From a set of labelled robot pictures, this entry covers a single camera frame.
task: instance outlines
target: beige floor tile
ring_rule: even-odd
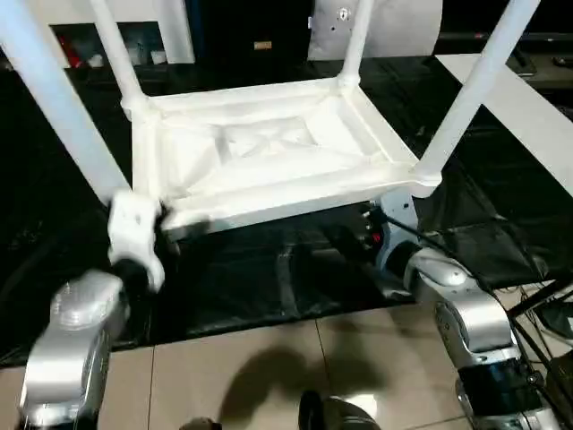
[[[144,348],[112,354],[99,429],[147,430],[152,353]],[[23,379],[23,367],[0,370],[0,428],[18,422]]]
[[[411,305],[318,321],[335,395],[364,406],[382,429],[463,415],[450,363],[428,308]]]
[[[24,368],[0,370],[0,428],[13,429],[18,424],[18,404]]]
[[[147,430],[153,348],[112,354],[100,430]]]
[[[415,430],[471,430],[471,425],[467,418],[460,417],[442,421],[440,423],[430,424],[424,427],[417,427]]]
[[[314,321],[164,345],[155,351],[150,430],[195,417],[225,430],[294,430],[302,392],[327,387]]]

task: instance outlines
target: black cable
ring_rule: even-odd
[[[483,288],[486,292],[488,292],[490,295],[492,295],[492,297],[495,298],[498,301],[498,303],[500,304],[500,306],[505,310],[505,308],[503,307],[503,304],[495,296],[493,289],[481,277],[479,277],[477,274],[475,274],[475,272],[471,270],[470,266],[468,266],[465,262],[463,262],[462,259],[460,259],[452,251],[450,251],[446,246],[444,246],[444,245],[440,244],[439,242],[436,242],[435,240],[429,238],[424,233],[416,230],[415,228],[411,228],[411,227],[407,226],[406,224],[401,223],[397,219],[393,219],[392,217],[390,217],[386,214],[383,214],[383,215],[384,215],[385,220],[388,223],[393,224],[394,226],[396,226],[398,228],[402,228],[403,230],[412,234],[413,236],[416,236],[419,239],[423,240],[424,242],[428,243],[429,245],[432,245],[433,247],[439,249],[449,258],[459,262],[462,266],[464,266],[467,269],[467,271],[469,271],[470,275],[477,281],[478,285],[481,288]],[[567,399],[569,405],[573,408],[573,399],[571,399],[571,396],[569,395],[567,389],[563,385],[560,377],[557,374],[555,374],[555,371],[554,371],[553,367],[551,366],[549,359],[545,356],[545,354],[537,346],[537,344],[534,342],[534,340],[531,338],[531,336],[529,336],[529,333],[527,333],[525,331],[525,329],[523,328],[523,326],[517,321],[517,318],[512,317],[510,314],[508,314],[508,318],[509,318],[509,324],[512,326],[512,328],[517,330],[523,336],[523,338],[527,342],[527,344],[531,347],[531,349],[534,351],[534,353],[539,357],[539,359],[541,360],[541,363],[547,369],[547,372],[552,375],[552,377],[555,380],[555,383],[557,384],[557,386],[559,387],[561,393],[563,393],[565,399]],[[527,367],[529,368],[530,372],[533,372],[534,369],[532,366],[532,361],[527,356],[526,349],[524,348],[523,342],[521,341],[519,336],[516,336],[516,341],[517,341],[517,346],[519,347],[519,350],[521,351],[521,355],[524,358],[524,360],[526,361]],[[552,403],[552,408],[557,409],[557,405],[554,402]],[[565,416],[558,409],[557,409],[557,413],[563,417]]]
[[[542,361],[543,366],[547,369],[547,373],[551,374],[551,376],[555,381],[555,384],[557,385],[557,388],[559,389],[559,391],[561,391],[563,397],[567,399],[567,402],[573,408],[573,397],[571,397],[571,395],[567,391],[567,387],[565,387],[563,381],[560,379],[560,375],[557,374],[555,368],[551,365],[545,354],[541,351],[541,349],[537,346],[537,344],[529,335],[529,333],[526,331],[526,329],[524,329],[523,326],[518,321],[513,320],[513,325],[519,332],[521,337],[524,339],[524,341],[527,343],[527,345],[529,345],[529,348],[531,348],[537,355],[537,357]]]
[[[523,290],[523,287],[519,287],[519,288],[521,289],[521,302],[523,302],[524,298],[527,298],[527,294]],[[545,347],[545,350],[547,351],[549,358],[551,360],[553,360],[555,357],[553,356],[552,350],[549,348],[547,340],[545,340],[545,337],[543,336],[543,333],[541,332],[541,329],[539,328],[539,324],[537,323],[537,320],[535,319],[535,315],[532,315],[532,311],[526,311],[524,313],[524,315],[526,316],[527,320],[529,320],[531,325],[534,326],[535,332],[537,333],[537,336],[539,336],[540,341],[543,343],[543,346]]]
[[[493,294],[492,288],[480,276],[478,276],[474,271],[472,271],[470,266],[468,266],[466,262],[464,262],[458,255],[456,255],[455,253],[450,251],[445,245],[442,245],[440,242],[435,241],[434,239],[428,237],[424,233],[416,230],[415,228],[407,226],[406,224],[401,223],[397,219],[394,219],[394,218],[386,215],[385,213],[383,213],[382,215],[383,215],[382,222],[384,220],[386,220],[388,223],[393,224],[398,228],[402,228],[404,231],[407,231],[411,235],[414,235],[414,236],[418,237],[419,239],[423,240],[424,242],[428,243],[429,245],[433,246],[434,248],[439,249],[440,251],[445,253],[446,256],[448,256],[452,260],[456,260],[457,262],[459,262],[462,266],[464,266],[467,269],[467,271],[469,271],[469,274],[472,276],[472,278],[474,278],[477,281],[477,283],[480,285],[480,287],[482,287],[488,293],[492,294],[495,297],[495,295]]]
[[[556,418],[567,428],[567,430],[573,430],[573,424],[569,422],[567,416],[559,409],[557,403],[555,403],[552,397],[549,395],[549,392],[543,387],[541,384],[536,385],[537,390],[541,393],[545,401],[549,403],[549,406],[553,409],[553,412],[556,415]]]

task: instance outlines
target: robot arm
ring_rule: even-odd
[[[476,429],[558,430],[541,400],[500,303],[459,262],[404,242],[387,268],[419,303],[433,306],[449,357],[458,370],[458,398]]]
[[[157,292],[164,272],[154,252],[160,207],[119,193],[108,225],[111,268],[66,283],[50,322],[30,352],[21,391],[21,428],[97,427],[111,347],[129,318],[130,299]]]

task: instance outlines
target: black tarp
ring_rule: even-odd
[[[333,76],[341,63],[295,67],[193,65],[139,69],[150,95]],[[420,155],[459,91],[434,58],[363,61],[366,94]],[[130,123],[109,70],[73,82],[126,176]],[[106,264],[106,213],[15,73],[0,75],[4,155],[0,215],[0,365],[25,361],[47,324],[50,297]],[[512,134],[482,108],[432,197],[416,201],[421,229],[459,253],[494,287],[570,271],[572,200]],[[186,239],[167,283],[142,297],[117,348],[183,340],[396,303],[372,268],[329,241],[366,235],[357,205]]]

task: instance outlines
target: label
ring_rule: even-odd
[[[255,51],[263,51],[266,49],[272,49],[272,41],[266,40],[264,42],[254,42]]]

